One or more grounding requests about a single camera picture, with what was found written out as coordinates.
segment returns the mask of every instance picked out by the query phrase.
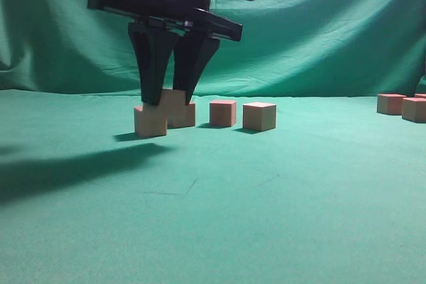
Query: stacked blocks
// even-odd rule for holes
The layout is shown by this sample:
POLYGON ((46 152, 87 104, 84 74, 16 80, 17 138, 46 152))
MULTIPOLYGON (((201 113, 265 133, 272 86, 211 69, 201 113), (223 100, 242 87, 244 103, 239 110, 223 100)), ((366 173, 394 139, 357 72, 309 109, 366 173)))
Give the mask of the stacked blocks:
POLYGON ((412 122, 426 122, 426 98, 405 98, 402 118, 412 122))
POLYGON ((400 116, 402 114, 402 102, 406 97, 402 94, 379 94, 377 96, 377 112, 400 116))
POLYGON ((210 125, 231 127, 237 123, 237 102, 235 100, 215 100, 210 103, 210 125))
POLYGON ((242 126, 245 129, 266 131, 276 128, 277 106, 272 103, 243 104, 242 126))
POLYGON ((163 89, 157 106, 144 103, 134 108, 134 129, 140 137, 167 135, 167 128, 195 125, 195 104, 185 104, 185 92, 163 89))

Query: green cloth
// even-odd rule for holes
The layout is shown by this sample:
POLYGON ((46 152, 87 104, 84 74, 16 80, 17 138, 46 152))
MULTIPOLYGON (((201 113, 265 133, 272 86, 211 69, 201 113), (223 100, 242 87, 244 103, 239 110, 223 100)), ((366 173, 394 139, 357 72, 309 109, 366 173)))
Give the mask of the green cloth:
POLYGON ((425 127, 376 99, 237 98, 238 123, 140 140, 137 96, 0 92, 0 283, 426 278, 425 127), (275 130, 241 130, 273 102, 275 130))
MULTIPOLYGON (((87 0, 0 0, 0 88, 139 95, 128 19, 87 0)), ((412 94, 424 75, 425 0, 212 0, 244 26, 197 95, 412 94)), ((172 63, 166 77, 171 83, 172 63)))

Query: cube face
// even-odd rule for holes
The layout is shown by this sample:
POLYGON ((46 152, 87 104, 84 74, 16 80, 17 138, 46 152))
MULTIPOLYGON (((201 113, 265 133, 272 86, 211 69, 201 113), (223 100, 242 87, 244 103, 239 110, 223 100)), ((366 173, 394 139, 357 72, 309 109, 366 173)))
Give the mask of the cube face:
POLYGON ((243 105, 243 128, 267 131, 276 128, 276 104, 253 102, 243 105))
POLYGON ((161 113, 166 118, 185 118, 185 92, 183 90, 163 89, 157 106, 144 103, 145 110, 161 113))
POLYGON ((426 122, 426 98, 405 98, 402 118, 412 122, 426 122))
POLYGON ((186 111, 184 118, 169 118, 168 127, 169 128, 186 128, 189 126, 196 125, 196 105, 194 102, 191 102, 186 106, 186 111))
POLYGON ((167 119, 143 107, 134 108, 134 131, 142 138, 167 135, 167 119))
POLYGON ((389 115, 401 115, 403 99, 402 94, 379 94, 377 96, 377 112, 389 115))
POLYGON ((234 100, 215 100, 210 103, 210 125, 231 127, 237 123, 237 102, 234 100))

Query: pink cube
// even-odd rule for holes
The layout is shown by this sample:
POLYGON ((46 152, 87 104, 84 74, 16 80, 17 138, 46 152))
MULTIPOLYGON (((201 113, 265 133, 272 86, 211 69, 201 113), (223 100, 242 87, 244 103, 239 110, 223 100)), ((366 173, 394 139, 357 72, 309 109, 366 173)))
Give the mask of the pink cube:
POLYGON ((161 92, 160 103, 156 106, 144 103, 146 110, 162 114, 166 118, 184 118, 185 92, 183 90, 163 89, 161 92))
POLYGON ((134 131, 141 138, 167 135, 167 119, 158 112, 143 107, 134 108, 134 131))
POLYGON ((402 101, 407 96, 402 94, 379 94, 377 96, 377 112, 390 115, 401 115, 402 101))
POLYGON ((413 122, 426 122, 426 98, 404 98, 402 118, 413 122))
POLYGON ((276 128, 276 121, 276 104, 263 102, 243 104, 243 128, 256 131, 271 130, 276 128))
POLYGON ((237 123, 237 102, 235 100, 215 100, 210 103, 210 125, 230 127, 237 123))
POLYGON ((196 105, 191 102, 185 106, 184 117, 170 117, 168 119, 169 128, 186 128, 189 126, 195 126, 196 124, 196 105))

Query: green tablecloth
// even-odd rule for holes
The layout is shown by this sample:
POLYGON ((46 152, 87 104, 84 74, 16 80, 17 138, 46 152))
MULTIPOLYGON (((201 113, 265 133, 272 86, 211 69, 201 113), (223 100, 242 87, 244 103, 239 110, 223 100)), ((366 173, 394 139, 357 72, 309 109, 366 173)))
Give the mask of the green tablecloth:
POLYGON ((0 283, 422 283, 426 125, 367 98, 237 98, 146 140, 136 96, 0 92, 0 283), (241 130, 242 103, 278 105, 241 130))

